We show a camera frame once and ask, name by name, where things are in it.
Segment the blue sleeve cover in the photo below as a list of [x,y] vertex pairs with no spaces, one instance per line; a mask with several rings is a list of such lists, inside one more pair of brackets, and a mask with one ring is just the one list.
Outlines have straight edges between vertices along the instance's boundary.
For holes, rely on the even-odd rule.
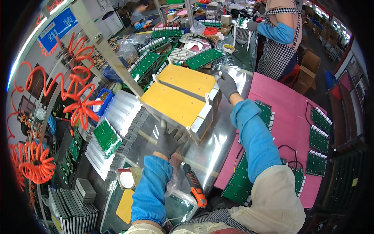
[[257,31],[261,35],[264,35],[280,44],[289,45],[294,39],[294,30],[283,23],[278,23],[276,27],[266,23],[259,23]]
[[144,165],[142,178],[132,196],[131,222],[145,219],[162,226],[166,218],[166,184],[170,181],[173,167],[156,156],[145,156]]
[[230,115],[239,130],[240,142],[247,152],[248,178],[254,183],[256,177],[274,165],[281,165],[281,156],[273,137],[260,118],[261,109],[252,101],[238,102]]
[[48,124],[50,126],[50,132],[53,135],[56,134],[57,126],[56,126],[55,118],[53,118],[53,115],[49,115]]
[[140,30],[144,27],[145,23],[138,23],[137,25],[134,25],[136,30]]

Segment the yellow sticker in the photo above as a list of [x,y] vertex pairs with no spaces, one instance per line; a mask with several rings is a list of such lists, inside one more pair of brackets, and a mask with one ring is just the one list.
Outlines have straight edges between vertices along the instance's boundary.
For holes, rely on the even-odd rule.
[[352,187],[354,187],[354,186],[357,185],[357,180],[358,180],[358,178],[353,179],[353,181],[352,181]]

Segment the hand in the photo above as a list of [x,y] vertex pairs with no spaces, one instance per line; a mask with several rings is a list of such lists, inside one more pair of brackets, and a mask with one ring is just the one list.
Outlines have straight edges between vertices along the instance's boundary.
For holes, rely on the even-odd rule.
[[175,128],[170,134],[169,129],[166,125],[166,121],[161,119],[160,121],[160,129],[159,129],[159,137],[156,143],[156,152],[165,155],[168,159],[171,159],[171,155],[179,148],[179,146],[186,143],[187,139],[180,140],[183,136],[183,133],[177,133],[177,129]]
[[227,98],[229,102],[230,102],[230,96],[232,94],[239,93],[237,91],[237,87],[236,87],[236,83],[234,79],[227,72],[222,72],[222,77],[215,75],[214,78],[217,81],[221,92],[223,93],[223,95],[225,95],[225,97]]
[[247,29],[249,31],[257,31],[257,26],[258,26],[258,23],[254,22],[254,21],[250,21],[247,23]]

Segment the plaid apron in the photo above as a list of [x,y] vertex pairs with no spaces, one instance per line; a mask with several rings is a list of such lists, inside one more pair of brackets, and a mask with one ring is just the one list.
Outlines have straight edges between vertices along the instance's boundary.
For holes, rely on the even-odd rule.
[[[296,8],[277,8],[270,11],[265,11],[264,19],[267,24],[274,26],[268,15],[292,13],[301,14],[301,12]],[[296,53],[295,46],[299,36],[300,30],[300,17],[298,17],[296,33],[293,41],[292,48],[288,45],[280,44],[272,39],[266,38],[263,55],[258,62],[257,72],[270,77],[274,80],[278,80],[282,75],[284,69],[288,65],[292,56]]]
[[169,233],[172,233],[176,227],[183,224],[200,224],[200,223],[224,223],[230,227],[245,231],[250,234],[257,234],[254,231],[249,230],[241,223],[235,221],[235,219],[231,218],[228,209],[221,209],[215,210],[211,212],[206,212],[190,221],[185,221],[180,224],[175,225]]

